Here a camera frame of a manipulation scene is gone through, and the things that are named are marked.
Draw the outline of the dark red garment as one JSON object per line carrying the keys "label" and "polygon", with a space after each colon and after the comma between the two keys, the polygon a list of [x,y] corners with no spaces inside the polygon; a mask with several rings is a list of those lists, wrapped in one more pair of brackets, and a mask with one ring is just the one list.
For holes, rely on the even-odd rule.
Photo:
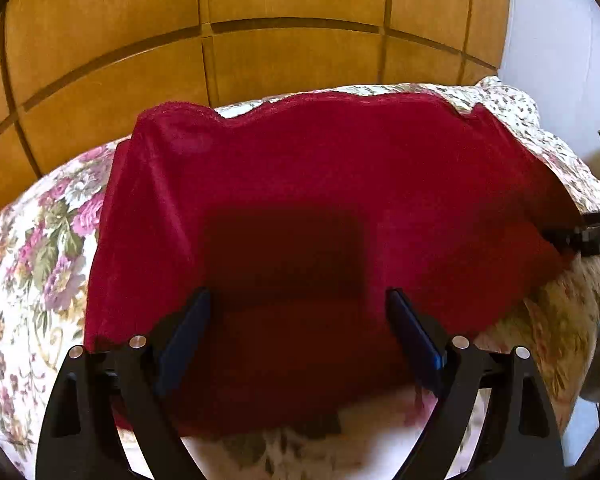
{"label": "dark red garment", "polygon": [[168,411],[224,436],[336,413],[411,377],[385,294],[475,335],[565,269],[558,177],[484,106],[292,96],[234,118],[166,103],[114,162],[84,341],[147,334],[198,288],[212,315]]}

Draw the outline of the floral bed cover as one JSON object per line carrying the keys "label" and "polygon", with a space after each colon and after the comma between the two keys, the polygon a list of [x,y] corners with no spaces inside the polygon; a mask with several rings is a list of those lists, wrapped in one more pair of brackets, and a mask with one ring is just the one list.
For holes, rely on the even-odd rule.
{"label": "floral bed cover", "polygon": [[[0,445],[32,478],[47,400],[68,350],[83,339],[87,279],[114,160],[107,143],[67,162],[0,212]],[[567,460],[597,412],[579,393],[600,322],[600,257],[579,260],[538,298],[479,336],[480,347],[524,344],[550,390]],[[341,411],[322,426],[217,441],[187,439],[211,479],[387,479],[434,406],[415,388]]]}

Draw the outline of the wooden wardrobe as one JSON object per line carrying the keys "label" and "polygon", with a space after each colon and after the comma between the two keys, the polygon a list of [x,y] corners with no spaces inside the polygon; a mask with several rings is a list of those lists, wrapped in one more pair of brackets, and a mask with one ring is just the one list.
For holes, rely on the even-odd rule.
{"label": "wooden wardrobe", "polygon": [[166,101],[473,84],[509,0],[0,0],[0,210]]}

